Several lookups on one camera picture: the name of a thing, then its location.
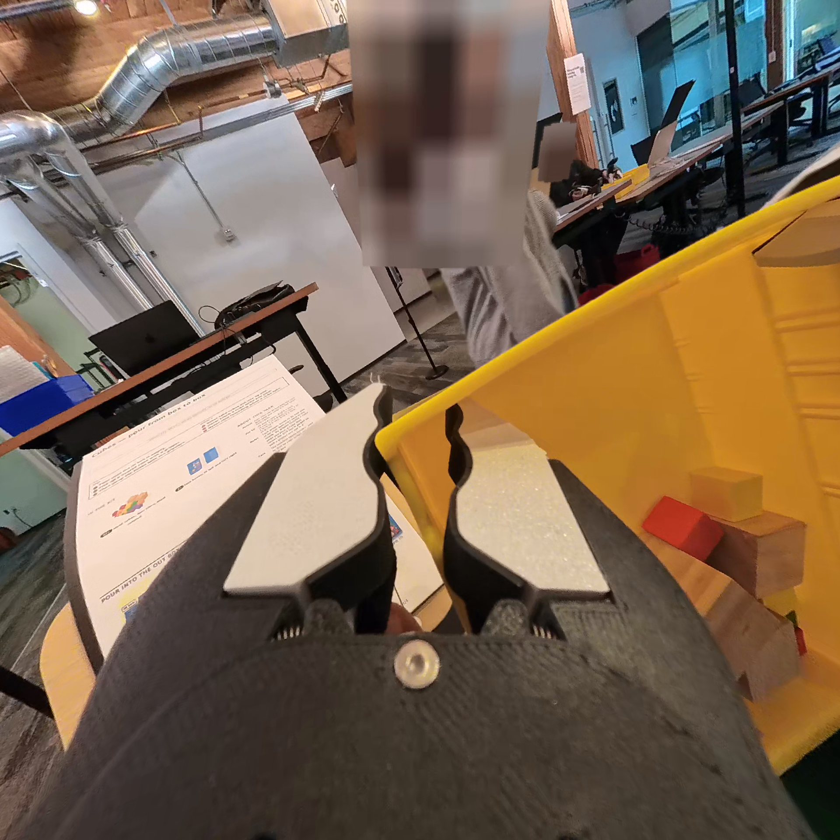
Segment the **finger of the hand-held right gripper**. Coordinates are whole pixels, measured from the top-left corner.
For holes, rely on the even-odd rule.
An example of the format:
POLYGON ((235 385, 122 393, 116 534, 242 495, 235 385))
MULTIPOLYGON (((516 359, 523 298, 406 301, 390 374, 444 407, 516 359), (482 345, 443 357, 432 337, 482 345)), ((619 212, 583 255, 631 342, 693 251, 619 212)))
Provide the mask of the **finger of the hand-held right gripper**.
POLYGON ((762 268, 808 268, 839 263, 839 201, 809 209, 753 252, 762 268))
POLYGON ((809 164, 768 200, 769 205, 839 176, 839 143, 809 164))

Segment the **black pole stand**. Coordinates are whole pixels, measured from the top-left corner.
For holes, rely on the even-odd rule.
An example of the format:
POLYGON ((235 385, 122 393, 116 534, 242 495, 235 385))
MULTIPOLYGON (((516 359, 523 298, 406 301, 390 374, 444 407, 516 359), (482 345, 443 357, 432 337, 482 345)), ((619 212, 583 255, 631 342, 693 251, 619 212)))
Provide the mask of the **black pole stand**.
POLYGON ((407 302, 406 302, 406 300, 403 296, 403 292, 402 292, 403 275, 401 274, 400 270, 396 267, 386 266, 385 267, 385 272, 386 272, 386 274, 387 274, 387 276, 388 276, 388 278, 389 278, 389 280, 392 284, 392 287, 395 291, 395 294, 396 294, 398 300, 402 304, 402 310, 404 311, 404 313, 406 315, 406 318, 408 320, 408 323, 410 324, 410 326, 411 326, 411 328, 414 332, 416 341, 419 343, 419 346, 421 347, 421 349, 423 350, 423 353, 425 354, 425 356, 427 358, 427 362, 429 364, 430 372, 428 372, 426 374, 426 379, 428 381, 434 381, 434 380, 440 379, 442 376, 444 376, 448 372, 448 367, 445 364, 437 364, 434 361, 434 358, 433 358, 432 354, 430 353, 430 351, 429 351, 429 349, 428 349, 428 347, 427 347, 427 345, 424 341, 424 338, 423 338, 422 334, 420 333, 420 331, 417 327, 417 324, 414 320, 414 317, 413 317, 413 315, 412 315, 412 313, 411 313, 411 311, 408 307, 408 304, 407 304, 407 302))

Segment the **black bag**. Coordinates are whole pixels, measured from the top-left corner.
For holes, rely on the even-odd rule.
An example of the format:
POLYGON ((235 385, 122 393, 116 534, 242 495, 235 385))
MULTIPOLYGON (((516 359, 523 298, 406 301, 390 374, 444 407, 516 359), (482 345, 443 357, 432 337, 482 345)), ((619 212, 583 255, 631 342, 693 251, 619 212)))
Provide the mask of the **black bag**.
POLYGON ((220 310, 213 322, 214 328, 216 330, 227 329, 237 320, 246 317, 250 313, 261 311, 287 298, 294 292, 295 290, 292 285, 282 283, 273 283, 257 289, 220 310))

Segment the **black pole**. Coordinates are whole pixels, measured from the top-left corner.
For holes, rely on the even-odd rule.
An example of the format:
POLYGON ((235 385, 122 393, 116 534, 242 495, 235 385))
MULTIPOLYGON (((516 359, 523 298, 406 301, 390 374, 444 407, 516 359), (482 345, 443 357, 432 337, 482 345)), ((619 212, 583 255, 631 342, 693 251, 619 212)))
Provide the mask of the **black pole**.
POLYGON ((746 216, 746 192, 744 186, 744 163, 742 154, 742 117, 740 102, 739 60, 737 45, 737 26, 734 1, 724 1, 724 22, 726 28, 728 84, 731 114, 731 152, 728 190, 736 208, 737 218, 746 216))

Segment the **wooden pillar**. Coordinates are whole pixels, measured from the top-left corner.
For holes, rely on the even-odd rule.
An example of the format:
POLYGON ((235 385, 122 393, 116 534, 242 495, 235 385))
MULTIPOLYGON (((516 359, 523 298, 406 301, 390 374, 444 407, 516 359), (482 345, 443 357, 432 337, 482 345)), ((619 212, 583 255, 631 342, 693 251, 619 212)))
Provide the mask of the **wooden pillar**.
POLYGON ((587 166, 598 169, 599 158, 589 109, 573 114, 569 80, 565 60, 579 55, 574 41, 571 12, 567 1, 551 1, 549 12, 549 34, 546 55, 562 120, 575 123, 576 158, 587 166))

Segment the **pile of coloured wooden cubes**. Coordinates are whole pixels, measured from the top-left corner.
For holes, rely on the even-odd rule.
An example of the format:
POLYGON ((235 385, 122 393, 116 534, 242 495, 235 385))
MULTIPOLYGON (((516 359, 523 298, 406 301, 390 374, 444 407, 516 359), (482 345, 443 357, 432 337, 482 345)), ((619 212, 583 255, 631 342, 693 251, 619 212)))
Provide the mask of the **pile of coloured wooden cubes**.
POLYGON ((747 700, 766 700, 800 674, 802 634, 766 599, 802 583, 806 525, 764 509, 761 475, 695 469, 689 501, 661 497, 641 535, 705 621, 747 700))

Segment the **white paper notice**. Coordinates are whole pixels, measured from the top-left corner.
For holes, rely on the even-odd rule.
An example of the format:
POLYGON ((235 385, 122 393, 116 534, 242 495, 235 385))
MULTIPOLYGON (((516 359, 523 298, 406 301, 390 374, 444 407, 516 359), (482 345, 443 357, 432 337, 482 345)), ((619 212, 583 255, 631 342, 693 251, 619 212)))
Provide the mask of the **white paper notice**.
POLYGON ((592 107, 589 78, 585 56, 577 53, 563 59, 566 85, 570 100, 570 115, 577 115, 589 111, 592 107))

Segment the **red container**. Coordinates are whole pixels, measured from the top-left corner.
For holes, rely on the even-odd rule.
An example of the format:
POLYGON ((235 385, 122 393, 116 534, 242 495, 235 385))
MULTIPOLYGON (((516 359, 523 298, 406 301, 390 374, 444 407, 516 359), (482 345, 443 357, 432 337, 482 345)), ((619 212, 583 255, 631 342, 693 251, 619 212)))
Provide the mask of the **red container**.
POLYGON ((651 243, 619 253, 613 258, 615 283, 621 284, 660 261, 659 248, 651 243))

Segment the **yellow plastic box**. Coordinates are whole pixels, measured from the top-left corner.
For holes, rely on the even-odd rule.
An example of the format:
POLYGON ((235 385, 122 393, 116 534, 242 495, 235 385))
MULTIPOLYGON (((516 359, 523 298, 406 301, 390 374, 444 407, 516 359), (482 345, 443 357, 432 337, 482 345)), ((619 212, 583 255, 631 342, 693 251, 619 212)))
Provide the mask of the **yellow plastic box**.
POLYGON ((801 676, 747 703, 782 774, 838 730, 838 265, 762 268, 753 252, 838 177, 646 269, 396 418, 376 440, 439 559, 445 413, 472 398, 562 461, 638 532, 694 469, 763 477, 772 512, 805 523, 796 588, 801 676))

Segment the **silver spiral ventilation duct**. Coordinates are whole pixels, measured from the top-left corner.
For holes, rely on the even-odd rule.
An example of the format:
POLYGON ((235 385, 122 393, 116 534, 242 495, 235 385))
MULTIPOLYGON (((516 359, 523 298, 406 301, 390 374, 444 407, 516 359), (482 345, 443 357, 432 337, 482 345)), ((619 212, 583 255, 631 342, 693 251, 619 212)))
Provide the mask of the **silver spiral ventilation duct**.
POLYGON ((45 115, 68 142, 117 139, 177 81, 272 56, 284 41, 274 16, 265 13, 158 29, 128 49, 93 97, 45 115))

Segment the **white instruction sheet board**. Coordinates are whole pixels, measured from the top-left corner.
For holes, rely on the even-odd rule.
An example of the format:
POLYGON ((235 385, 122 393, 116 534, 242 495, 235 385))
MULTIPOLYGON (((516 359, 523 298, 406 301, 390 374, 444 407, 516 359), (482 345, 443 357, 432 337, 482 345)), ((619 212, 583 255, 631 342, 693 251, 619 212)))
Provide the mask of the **white instruction sheet board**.
MULTIPOLYGON (((325 414, 276 359, 264 359, 75 468, 66 576, 91 673, 76 722, 67 722, 70 702, 51 664, 55 630, 41 656, 67 747, 95 720, 105 731, 137 728, 141 715, 178 692, 179 679, 197 682, 260 639, 302 636, 316 602, 329 602, 339 627, 357 633, 351 613, 331 600, 301 609, 285 596, 224 592, 283 455, 325 414)), ((430 630, 433 607, 438 620, 448 609, 442 575, 387 467, 381 484, 396 558, 392 602, 430 630)))

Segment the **rectangular metal duct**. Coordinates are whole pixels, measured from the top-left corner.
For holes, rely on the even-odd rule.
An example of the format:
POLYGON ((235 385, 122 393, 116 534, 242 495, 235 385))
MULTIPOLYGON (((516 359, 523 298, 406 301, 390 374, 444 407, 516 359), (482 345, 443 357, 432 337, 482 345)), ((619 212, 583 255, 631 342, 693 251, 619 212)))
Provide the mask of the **rectangular metal duct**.
POLYGON ((263 1, 261 6, 275 37, 279 67, 330 57, 350 45, 345 1, 263 1))

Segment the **wooden desk with black frame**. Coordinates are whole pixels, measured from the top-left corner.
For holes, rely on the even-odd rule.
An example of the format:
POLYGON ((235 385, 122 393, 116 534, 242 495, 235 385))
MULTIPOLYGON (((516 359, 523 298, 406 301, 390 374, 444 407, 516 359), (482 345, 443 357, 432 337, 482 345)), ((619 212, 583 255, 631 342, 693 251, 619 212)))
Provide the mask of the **wooden desk with black frame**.
POLYGON ((229 329, 208 334, 128 380, 11 437, 2 442, 1 456, 19 449, 58 448, 78 461, 100 442, 143 423, 173 402, 221 382, 238 372, 241 363, 255 361, 259 352, 273 349, 292 335, 300 340, 335 402, 345 402, 348 397, 339 380, 299 319, 318 289, 311 283, 238 319, 229 329))

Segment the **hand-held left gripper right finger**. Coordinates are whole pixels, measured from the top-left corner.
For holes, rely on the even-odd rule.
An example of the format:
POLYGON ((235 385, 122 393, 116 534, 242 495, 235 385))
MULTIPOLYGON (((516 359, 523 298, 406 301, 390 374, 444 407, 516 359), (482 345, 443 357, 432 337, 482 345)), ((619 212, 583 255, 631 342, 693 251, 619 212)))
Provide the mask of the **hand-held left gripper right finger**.
POLYGON ((526 432, 473 400, 445 415, 446 583, 481 633, 514 602, 526 624, 555 602, 609 604, 613 593, 561 487, 555 463, 526 432))

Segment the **long wooden desk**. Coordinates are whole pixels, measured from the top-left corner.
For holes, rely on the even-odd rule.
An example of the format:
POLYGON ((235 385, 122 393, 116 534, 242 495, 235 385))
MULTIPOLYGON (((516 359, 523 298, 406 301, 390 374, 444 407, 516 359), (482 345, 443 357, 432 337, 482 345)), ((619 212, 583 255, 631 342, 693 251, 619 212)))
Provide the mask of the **long wooden desk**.
MULTIPOLYGON (((811 74, 783 89, 751 102, 741 112, 741 139, 748 140, 757 132, 767 132, 773 141, 777 165, 786 165, 789 151, 791 119, 789 107, 793 101, 812 100, 811 136, 820 138, 826 133, 828 92, 838 81, 838 62, 811 74)), ((647 150, 642 152, 641 164, 631 171, 642 179, 618 194, 618 204, 640 204, 665 188, 682 174, 711 156, 725 156, 735 151, 732 125, 726 124, 713 133, 699 137, 672 152, 670 146, 677 122, 672 121, 656 133, 647 150)))

